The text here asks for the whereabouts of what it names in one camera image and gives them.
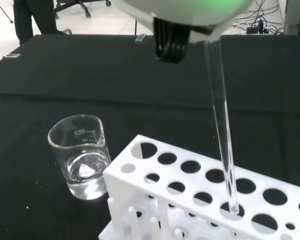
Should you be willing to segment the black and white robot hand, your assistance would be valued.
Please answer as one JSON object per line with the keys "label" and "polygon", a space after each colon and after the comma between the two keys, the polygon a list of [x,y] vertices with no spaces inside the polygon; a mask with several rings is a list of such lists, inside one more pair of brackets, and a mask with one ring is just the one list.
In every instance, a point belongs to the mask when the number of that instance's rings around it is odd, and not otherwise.
{"label": "black and white robot hand", "polygon": [[250,0],[115,0],[153,33],[158,61],[180,63],[188,44],[215,42],[252,4]]}

